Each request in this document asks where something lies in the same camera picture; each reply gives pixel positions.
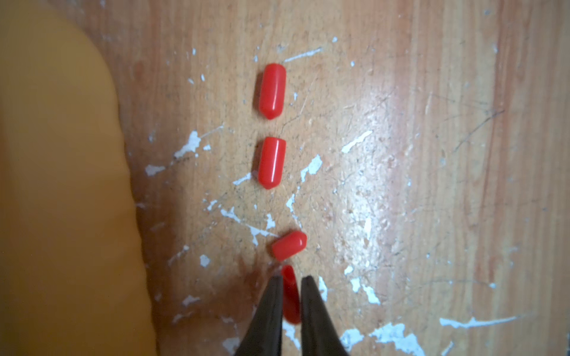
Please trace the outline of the yellow plastic tray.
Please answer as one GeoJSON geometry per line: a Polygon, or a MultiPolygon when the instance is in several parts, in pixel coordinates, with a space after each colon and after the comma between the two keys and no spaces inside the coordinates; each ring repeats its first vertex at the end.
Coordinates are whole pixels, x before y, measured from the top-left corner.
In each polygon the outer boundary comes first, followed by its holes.
{"type": "Polygon", "coordinates": [[[119,103],[100,52],[1,3],[1,353],[154,355],[119,103]]]}

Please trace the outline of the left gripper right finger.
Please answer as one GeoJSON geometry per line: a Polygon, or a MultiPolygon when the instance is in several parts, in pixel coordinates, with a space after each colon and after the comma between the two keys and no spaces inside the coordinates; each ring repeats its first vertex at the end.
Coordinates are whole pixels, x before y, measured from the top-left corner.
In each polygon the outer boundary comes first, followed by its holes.
{"type": "Polygon", "coordinates": [[[301,281],[301,351],[303,356],[349,355],[312,276],[301,281]]]}

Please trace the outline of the red protection sleeve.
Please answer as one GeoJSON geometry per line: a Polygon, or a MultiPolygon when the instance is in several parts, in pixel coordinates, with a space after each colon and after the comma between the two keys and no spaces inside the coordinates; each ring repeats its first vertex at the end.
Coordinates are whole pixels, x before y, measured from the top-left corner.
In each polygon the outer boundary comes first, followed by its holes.
{"type": "Polygon", "coordinates": [[[276,137],[264,140],[258,166],[258,182],[267,190],[281,183],[286,155],[286,141],[276,137]]]}
{"type": "Polygon", "coordinates": [[[268,120],[279,117],[284,109],[286,68],[272,63],[265,67],[261,82],[258,110],[268,120]]]}
{"type": "Polygon", "coordinates": [[[285,261],[304,251],[307,247],[307,235],[302,231],[293,231],[277,239],[271,245],[271,252],[277,261],[285,261]]]}
{"type": "Polygon", "coordinates": [[[281,276],[284,282],[283,316],[287,322],[299,324],[301,323],[301,302],[294,268],[291,265],[283,266],[281,276]]]}

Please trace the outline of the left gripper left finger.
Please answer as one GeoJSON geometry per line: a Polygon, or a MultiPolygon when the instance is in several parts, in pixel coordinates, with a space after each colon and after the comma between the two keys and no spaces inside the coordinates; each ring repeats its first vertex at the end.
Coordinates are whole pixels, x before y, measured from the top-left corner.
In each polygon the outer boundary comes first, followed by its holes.
{"type": "Polygon", "coordinates": [[[283,296],[283,277],[271,277],[235,356],[281,355],[283,296]]]}

